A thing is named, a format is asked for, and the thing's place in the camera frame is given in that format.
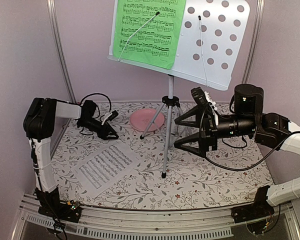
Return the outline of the pink plastic plate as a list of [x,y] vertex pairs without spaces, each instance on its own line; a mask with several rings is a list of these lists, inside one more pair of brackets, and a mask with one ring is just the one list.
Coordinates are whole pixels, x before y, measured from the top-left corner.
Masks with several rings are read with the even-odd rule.
[[[156,109],[142,108],[133,112],[129,118],[130,125],[137,131],[144,132],[156,113]],[[165,122],[164,115],[160,112],[154,123],[148,129],[148,132],[156,131],[161,128]]]

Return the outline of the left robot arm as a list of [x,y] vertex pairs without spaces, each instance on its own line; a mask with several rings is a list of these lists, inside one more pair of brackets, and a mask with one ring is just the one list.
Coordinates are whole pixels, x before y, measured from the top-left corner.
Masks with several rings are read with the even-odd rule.
[[110,109],[100,121],[95,117],[97,109],[98,105],[87,97],[80,103],[36,97],[24,118],[23,129],[31,148],[32,166],[36,175],[35,193],[41,206],[53,217],[60,217],[65,211],[51,166],[50,143],[55,120],[74,119],[79,128],[96,133],[102,140],[117,140],[119,136],[109,121],[116,118],[118,112]]

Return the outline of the aluminium frame post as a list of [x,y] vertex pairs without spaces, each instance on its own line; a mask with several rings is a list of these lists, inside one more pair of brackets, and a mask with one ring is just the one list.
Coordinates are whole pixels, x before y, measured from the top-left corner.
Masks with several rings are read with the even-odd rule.
[[62,46],[61,34],[60,34],[60,30],[59,30],[57,11],[56,11],[56,3],[54,0],[47,0],[46,3],[47,3],[49,21],[50,21],[50,25],[51,25],[51,29],[52,29],[52,35],[53,35],[61,71],[63,74],[66,90],[67,90],[70,100],[73,103],[76,103],[77,100],[76,100],[74,89],[73,89],[73,86],[71,83],[71,79],[70,79],[70,75],[69,75],[69,71],[68,71],[68,67],[67,67],[67,63],[66,63],[66,58],[65,58],[64,50],[63,50],[63,46]]
[[261,25],[262,25],[262,18],[264,13],[264,6],[265,1],[264,0],[257,0],[256,1],[256,11],[255,11],[255,18],[253,22],[253,31],[252,31],[252,37],[251,37],[251,43],[250,48],[247,56],[247,61],[245,65],[245,69],[243,72],[242,77],[242,84],[247,84],[249,81],[249,77],[252,71],[254,56],[256,52],[257,42],[260,35]]

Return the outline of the white sheet music paper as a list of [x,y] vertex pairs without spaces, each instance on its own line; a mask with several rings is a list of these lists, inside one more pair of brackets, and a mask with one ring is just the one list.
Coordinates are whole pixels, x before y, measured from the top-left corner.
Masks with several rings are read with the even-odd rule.
[[120,140],[111,140],[79,162],[74,176],[90,198],[95,198],[129,174],[140,163],[140,156]]

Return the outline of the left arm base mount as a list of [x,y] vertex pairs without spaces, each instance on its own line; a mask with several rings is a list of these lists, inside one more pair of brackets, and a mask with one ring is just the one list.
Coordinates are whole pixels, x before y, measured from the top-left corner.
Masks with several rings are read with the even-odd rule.
[[78,223],[81,218],[82,208],[80,206],[74,208],[72,205],[65,203],[47,202],[44,200],[39,207],[38,213],[53,219]]

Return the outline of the green sheet music paper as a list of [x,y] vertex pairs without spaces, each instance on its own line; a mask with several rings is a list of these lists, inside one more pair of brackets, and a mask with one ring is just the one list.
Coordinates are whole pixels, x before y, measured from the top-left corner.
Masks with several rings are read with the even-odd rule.
[[186,1],[119,0],[112,54],[170,70],[177,54]]

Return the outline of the left aluminium frame post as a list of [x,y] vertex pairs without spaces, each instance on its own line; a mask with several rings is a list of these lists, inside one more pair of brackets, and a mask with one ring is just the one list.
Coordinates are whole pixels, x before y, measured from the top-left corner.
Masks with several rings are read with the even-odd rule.
[[51,25],[51,29],[52,29],[52,35],[53,35],[61,71],[63,74],[66,90],[67,90],[70,100],[73,103],[76,103],[77,100],[76,100],[74,89],[73,89],[73,86],[71,83],[71,79],[70,79],[70,75],[69,75],[69,71],[68,71],[68,67],[67,67],[67,63],[66,63],[66,58],[65,58],[64,50],[63,50],[63,46],[62,46],[61,34],[60,34],[60,30],[59,30],[57,11],[56,11],[56,3],[54,0],[47,0],[46,3],[47,3],[49,21],[50,21],[50,25]]

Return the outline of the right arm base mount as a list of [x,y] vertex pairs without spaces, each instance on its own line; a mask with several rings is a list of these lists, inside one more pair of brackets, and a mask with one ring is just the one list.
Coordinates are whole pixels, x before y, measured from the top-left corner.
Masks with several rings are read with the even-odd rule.
[[269,217],[268,220],[264,219],[260,222],[248,224],[247,229],[253,235],[262,235],[271,229],[270,224],[275,210],[274,207],[267,202],[267,193],[269,188],[269,185],[260,187],[257,190],[252,203],[233,207],[231,209],[231,217],[235,223],[242,223],[259,218]]

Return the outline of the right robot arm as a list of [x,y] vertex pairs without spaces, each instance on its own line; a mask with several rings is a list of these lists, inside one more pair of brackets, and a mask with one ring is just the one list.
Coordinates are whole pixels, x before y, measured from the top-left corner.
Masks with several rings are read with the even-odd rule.
[[200,87],[191,90],[196,106],[175,119],[175,124],[198,128],[198,132],[174,142],[174,147],[213,163],[207,152],[218,149],[218,140],[248,136],[274,151],[300,156],[300,126],[278,113],[263,113],[264,90],[239,84],[229,104],[229,115],[219,114],[209,93]]

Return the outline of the grey perforated music stand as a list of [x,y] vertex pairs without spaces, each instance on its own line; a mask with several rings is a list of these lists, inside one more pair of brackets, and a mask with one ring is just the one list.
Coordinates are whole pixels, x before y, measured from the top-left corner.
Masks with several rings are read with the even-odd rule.
[[228,89],[250,16],[246,0],[185,0],[171,69],[113,56],[118,1],[114,3],[109,59],[168,74],[170,89],[176,77],[220,91]]

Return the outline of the white metronome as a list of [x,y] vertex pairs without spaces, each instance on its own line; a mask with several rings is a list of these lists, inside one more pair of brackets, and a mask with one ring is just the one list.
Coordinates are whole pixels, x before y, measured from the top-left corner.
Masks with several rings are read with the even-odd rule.
[[180,138],[182,136],[182,134],[185,131],[185,126],[183,125],[178,125],[175,123],[175,120],[180,117],[183,114],[183,110],[181,108],[177,108],[175,110],[175,113],[172,116],[172,125],[171,125],[171,136],[173,138],[173,140],[177,140],[178,138]]

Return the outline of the front aluminium rail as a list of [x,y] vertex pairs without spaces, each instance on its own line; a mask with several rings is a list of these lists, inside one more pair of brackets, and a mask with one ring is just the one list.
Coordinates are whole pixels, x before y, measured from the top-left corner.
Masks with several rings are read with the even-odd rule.
[[300,240],[293,206],[283,204],[270,217],[235,222],[230,206],[209,209],[146,211],[84,206],[78,223],[64,229],[38,212],[39,201],[24,194],[12,231],[13,240]]

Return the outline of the right aluminium frame post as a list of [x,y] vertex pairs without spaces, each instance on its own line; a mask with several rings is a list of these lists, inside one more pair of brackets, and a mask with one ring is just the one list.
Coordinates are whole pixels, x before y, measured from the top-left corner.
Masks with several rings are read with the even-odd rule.
[[264,13],[264,6],[265,1],[264,0],[257,0],[256,1],[256,11],[255,11],[255,18],[253,22],[253,31],[252,31],[252,37],[251,37],[251,43],[250,48],[247,56],[247,61],[245,65],[245,69],[243,72],[242,77],[242,84],[247,84],[249,81],[249,77],[252,71],[254,56],[256,52],[257,42],[260,35],[261,25],[262,25],[262,18]]

